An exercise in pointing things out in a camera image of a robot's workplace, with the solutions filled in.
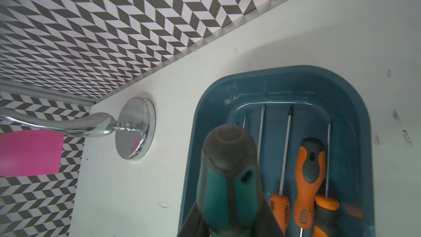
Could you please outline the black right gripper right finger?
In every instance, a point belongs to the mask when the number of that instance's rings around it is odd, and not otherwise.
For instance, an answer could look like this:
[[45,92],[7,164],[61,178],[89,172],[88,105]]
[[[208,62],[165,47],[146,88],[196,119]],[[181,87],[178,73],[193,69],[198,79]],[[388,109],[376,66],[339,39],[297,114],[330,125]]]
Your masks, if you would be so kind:
[[256,220],[257,237],[285,237],[268,203],[263,199]]

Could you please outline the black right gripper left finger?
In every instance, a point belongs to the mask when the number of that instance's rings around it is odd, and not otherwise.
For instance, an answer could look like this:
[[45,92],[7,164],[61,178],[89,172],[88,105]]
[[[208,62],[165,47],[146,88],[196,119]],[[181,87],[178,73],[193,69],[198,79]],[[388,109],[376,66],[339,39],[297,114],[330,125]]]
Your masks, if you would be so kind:
[[210,237],[209,228],[200,213],[197,202],[194,202],[177,237]]

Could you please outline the orange handle long screwdriver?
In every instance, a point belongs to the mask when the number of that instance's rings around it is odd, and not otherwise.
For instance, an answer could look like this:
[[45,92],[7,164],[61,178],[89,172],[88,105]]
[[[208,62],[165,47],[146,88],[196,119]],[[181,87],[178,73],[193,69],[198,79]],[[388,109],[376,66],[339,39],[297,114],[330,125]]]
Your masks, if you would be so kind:
[[288,110],[288,119],[287,119],[287,128],[286,128],[286,138],[285,138],[285,148],[284,156],[282,161],[282,170],[281,170],[281,180],[280,188],[278,193],[274,193],[269,201],[269,207],[271,208],[273,215],[284,234],[289,223],[291,205],[289,198],[284,195],[284,186],[285,186],[285,173],[286,173],[286,162],[287,162],[287,152],[289,146],[289,135],[291,130],[291,122],[293,117],[293,106],[291,105]]

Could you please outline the green black handle screwdriver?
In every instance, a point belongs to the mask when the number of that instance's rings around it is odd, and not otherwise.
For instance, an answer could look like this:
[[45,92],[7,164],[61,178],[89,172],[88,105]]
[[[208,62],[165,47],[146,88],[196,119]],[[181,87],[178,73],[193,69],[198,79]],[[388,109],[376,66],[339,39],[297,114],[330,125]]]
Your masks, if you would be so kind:
[[257,149],[238,125],[220,125],[205,138],[196,204],[213,237],[250,237],[263,194]]

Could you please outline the black orange collar screwdriver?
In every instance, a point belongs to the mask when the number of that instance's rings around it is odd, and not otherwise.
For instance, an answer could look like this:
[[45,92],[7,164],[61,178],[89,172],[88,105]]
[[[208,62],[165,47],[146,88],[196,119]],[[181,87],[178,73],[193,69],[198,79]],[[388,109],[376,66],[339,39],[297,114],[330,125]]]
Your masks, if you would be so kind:
[[330,186],[330,142],[332,120],[328,124],[327,152],[326,152],[326,183],[325,193],[315,196],[316,216],[314,220],[314,237],[337,237],[338,236],[338,209],[339,202],[329,197]]

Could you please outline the orange black handle screwdriver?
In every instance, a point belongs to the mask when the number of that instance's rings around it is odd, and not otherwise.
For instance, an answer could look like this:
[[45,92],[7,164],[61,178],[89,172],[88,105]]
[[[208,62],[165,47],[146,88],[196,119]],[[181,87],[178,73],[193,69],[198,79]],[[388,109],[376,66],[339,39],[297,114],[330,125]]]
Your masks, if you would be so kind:
[[326,151],[323,142],[314,137],[304,138],[296,162],[297,198],[294,203],[294,221],[303,230],[310,229],[314,221],[315,196],[326,172]]

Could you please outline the blue transparent handle screwdriver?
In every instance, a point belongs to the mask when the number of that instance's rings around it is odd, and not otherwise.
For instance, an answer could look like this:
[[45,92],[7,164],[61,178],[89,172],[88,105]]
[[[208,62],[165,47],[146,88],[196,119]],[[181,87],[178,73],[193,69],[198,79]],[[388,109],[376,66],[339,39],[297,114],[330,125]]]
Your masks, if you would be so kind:
[[263,127],[264,127],[264,119],[265,119],[265,108],[266,108],[266,106],[263,104],[262,107],[261,107],[261,113],[260,113],[259,135],[258,135],[258,145],[257,145],[257,163],[258,164],[259,164],[260,152],[261,152],[261,148],[262,148]]

